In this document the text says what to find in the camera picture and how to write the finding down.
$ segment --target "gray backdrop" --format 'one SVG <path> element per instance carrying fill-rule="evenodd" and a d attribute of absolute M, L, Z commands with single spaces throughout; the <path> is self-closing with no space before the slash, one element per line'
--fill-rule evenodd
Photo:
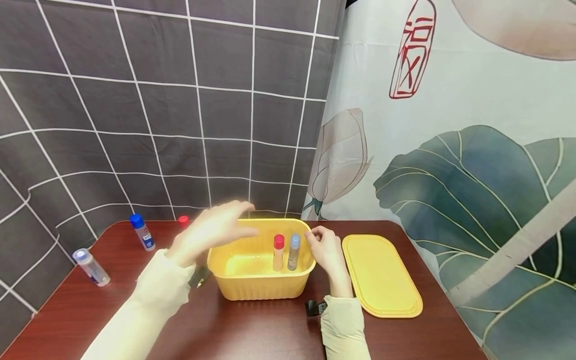
<path fill-rule="evenodd" d="M 300 217 L 343 5 L 0 0 L 0 353 L 133 211 Z"/>

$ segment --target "hand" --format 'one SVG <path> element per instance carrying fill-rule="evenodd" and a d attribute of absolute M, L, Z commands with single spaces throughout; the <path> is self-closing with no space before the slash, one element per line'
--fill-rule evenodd
<path fill-rule="evenodd" d="M 202 211 L 186 230 L 176 236 L 166 257 L 181 267 L 188 267 L 210 248 L 258 235 L 254 228 L 238 226 L 240 215 L 254 209 L 254 205 L 247 201 L 234 200 Z"/>
<path fill-rule="evenodd" d="M 323 226 L 318 226 L 312 229 L 312 232 L 306 232 L 304 235 L 310 243 L 312 256 L 328 273 L 331 295 L 334 297 L 354 297 L 340 237 Z"/>
<path fill-rule="evenodd" d="M 328 274 L 347 272 L 342 242 L 330 229 L 318 226 L 312 232 L 306 232 L 312 256 Z"/>

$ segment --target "fabric backdrop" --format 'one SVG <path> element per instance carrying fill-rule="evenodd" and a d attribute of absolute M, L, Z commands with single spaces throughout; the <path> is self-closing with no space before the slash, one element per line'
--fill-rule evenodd
<path fill-rule="evenodd" d="M 575 19 L 569 0 L 346 10 L 303 218 L 401 224 L 490 359 L 576 358 Z"/>
<path fill-rule="evenodd" d="M 0 2 L 0 353 L 133 212 L 300 217 L 343 5 Z"/>

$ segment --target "yellow lid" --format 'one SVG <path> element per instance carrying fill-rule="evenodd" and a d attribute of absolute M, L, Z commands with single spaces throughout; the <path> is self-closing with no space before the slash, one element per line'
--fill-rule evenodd
<path fill-rule="evenodd" d="M 342 241 L 356 296 L 376 317 L 416 317 L 422 298 L 396 248 L 377 235 L 348 235 Z"/>

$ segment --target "bottle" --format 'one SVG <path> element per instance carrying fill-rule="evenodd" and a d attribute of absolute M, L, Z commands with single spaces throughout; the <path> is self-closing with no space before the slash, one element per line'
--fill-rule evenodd
<path fill-rule="evenodd" d="M 72 254 L 72 257 L 97 286 L 103 287 L 110 282 L 110 276 L 98 264 L 88 249 L 78 249 Z"/>
<path fill-rule="evenodd" d="M 186 215 L 182 215 L 178 218 L 178 223 L 180 224 L 182 230 L 186 230 L 188 225 L 190 225 L 190 219 Z"/>
<path fill-rule="evenodd" d="M 298 254 L 300 253 L 300 235 L 292 234 L 290 238 L 290 254 L 288 255 L 288 270 L 294 271 L 298 267 Z"/>
<path fill-rule="evenodd" d="M 284 236 L 277 234 L 274 236 L 274 260 L 272 261 L 272 267 L 274 271 L 282 270 L 282 262 L 284 258 Z"/>
<path fill-rule="evenodd" d="M 140 214 L 133 214 L 130 217 L 130 222 L 132 223 L 132 227 L 136 230 L 136 234 L 140 238 L 140 242 L 146 251 L 152 251 L 156 248 L 156 244 L 152 239 L 152 235 L 148 231 L 148 227 L 144 223 L 142 216 Z"/>

